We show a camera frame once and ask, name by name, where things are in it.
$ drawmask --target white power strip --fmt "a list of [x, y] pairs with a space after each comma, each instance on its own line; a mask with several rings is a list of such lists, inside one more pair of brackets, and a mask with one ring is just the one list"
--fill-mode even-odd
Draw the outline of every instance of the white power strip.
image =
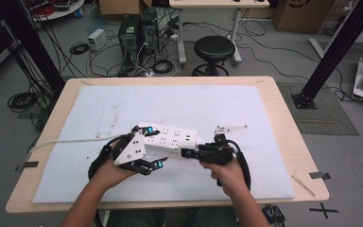
[[175, 128], [165, 125], [153, 125], [141, 123], [139, 127], [152, 127], [161, 133], [144, 138], [146, 148], [163, 150], [168, 152], [179, 152], [179, 146], [194, 146], [197, 143], [199, 133], [193, 130]]

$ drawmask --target chair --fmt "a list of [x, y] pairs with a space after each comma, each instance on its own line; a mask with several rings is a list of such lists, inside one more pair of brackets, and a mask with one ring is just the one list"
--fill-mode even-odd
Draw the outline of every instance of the chair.
[[229, 76], [229, 72], [218, 63], [229, 59], [234, 54], [235, 46], [232, 41], [222, 36], [207, 36], [196, 41], [194, 50], [207, 63], [195, 67], [193, 76], [219, 76], [217, 68], [222, 69]]

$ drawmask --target wooden table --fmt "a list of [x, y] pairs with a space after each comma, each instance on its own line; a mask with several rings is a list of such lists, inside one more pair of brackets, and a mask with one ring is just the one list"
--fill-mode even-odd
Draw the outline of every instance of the wooden table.
[[[72, 110], [82, 86], [94, 85], [254, 85], [263, 100], [269, 124], [273, 129], [276, 142], [281, 151], [289, 176], [296, 193], [293, 201], [325, 201], [329, 192], [322, 179], [312, 179], [310, 172], [318, 172], [302, 136], [282, 98], [279, 89], [271, 77], [208, 77], [208, 78], [150, 78], [150, 79], [70, 79], [62, 91], [58, 103], [43, 130], [37, 145], [59, 137], [61, 127]], [[43, 175], [43, 169], [54, 145], [37, 149], [30, 156], [29, 162], [38, 161], [37, 167], [28, 167], [23, 171], [7, 204], [9, 213], [31, 213], [48, 211], [66, 211], [71, 203], [33, 203], [34, 195]], [[273, 200], [260, 201], [271, 203]], [[100, 209], [127, 209], [149, 207], [189, 207], [230, 205], [230, 201], [178, 201], [178, 202], [107, 202], [101, 203]]]
[[[186, 64], [186, 57], [184, 51], [184, 40], [183, 40], [183, 9], [186, 8], [198, 8], [205, 9], [208, 8], [225, 8], [234, 9], [233, 17], [233, 28], [230, 34], [230, 40], [234, 43], [235, 35], [237, 33], [238, 21], [240, 19], [241, 9], [251, 9], [251, 8], [267, 8], [269, 7], [269, 2], [258, 2], [256, 0], [240, 0], [239, 2], [234, 2], [234, 0], [169, 0], [169, 5], [172, 8], [179, 9], [179, 39], [178, 39], [178, 49], [179, 49], [179, 62], [181, 67]], [[236, 48], [233, 55], [234, 64], [238, 64], [241, 61], [240, 54]]]

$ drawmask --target hand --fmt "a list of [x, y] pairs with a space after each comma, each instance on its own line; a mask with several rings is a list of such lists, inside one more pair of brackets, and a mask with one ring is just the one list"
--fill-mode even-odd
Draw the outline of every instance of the hand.
[[109, 158], [104, 165], [98, 169], [90, 182], [95, 186], [100, 187], [102, 190], [107, 191], [134, 174], [136, 173], [133, 171], [115, 166], [113, 159]]
[[243, 171], [235, 157], [225, 166], [202, 162], [200, 164], [204, 168], [212, 170], [211, 177], [213, 179], [219, 179], [222, 182], [223, 192], [226, 195], [231, 197], [236, 193], [248, 190], [244, 181]]

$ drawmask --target table leg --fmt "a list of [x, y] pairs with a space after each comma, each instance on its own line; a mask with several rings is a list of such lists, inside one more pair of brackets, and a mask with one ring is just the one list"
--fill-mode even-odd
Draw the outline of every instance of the table leg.
[[181, 64], [181, 68], [184, 67], [187, 60], [185, 58], [184, 51], [184, 40], [182, 38], [182, 9], [179, 9], [179, 37], [178, 37], [178, 50], [179, 50], [179, 63]]
[[[232, 28], [232, 33], [231, 33], [231, 37], [230, 40], [233, 42], [234, 46], [235, 46], [235, 34], [237, 33], [237, 27], [238, 27], [238, 20], [240, 18], [240, 12], [241, 9], [235, 9], [234, 12], [234, 18], [233, 18], [233, 28]], [[240, 57], [240, 53], [238, 52], [237, 46], [235, 46], [235, 52], [233, 55], [233, 60], [234, 60], [234, 65], [237, 65], [238, 63], [242, 62], [241, 61], [241, 57]]]

